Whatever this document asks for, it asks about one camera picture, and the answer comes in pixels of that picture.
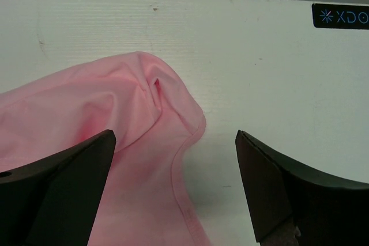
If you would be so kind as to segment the pink t-shirt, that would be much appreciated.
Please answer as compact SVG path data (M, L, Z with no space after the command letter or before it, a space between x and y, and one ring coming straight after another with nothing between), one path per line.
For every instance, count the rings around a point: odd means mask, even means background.
M133 52L1 94L2 245L209 245L183 180L206 119Z

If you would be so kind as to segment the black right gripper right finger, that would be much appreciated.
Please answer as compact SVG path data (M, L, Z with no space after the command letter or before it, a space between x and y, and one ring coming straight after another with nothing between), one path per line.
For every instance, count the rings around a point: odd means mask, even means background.
M245 131L236 154L260 245L367 245L368 184L294 160Z

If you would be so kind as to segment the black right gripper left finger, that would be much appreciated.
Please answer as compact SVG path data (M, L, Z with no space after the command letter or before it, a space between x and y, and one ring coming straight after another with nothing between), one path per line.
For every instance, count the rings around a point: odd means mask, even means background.
M87 245L115 145L104 130L1 172L1 245Z

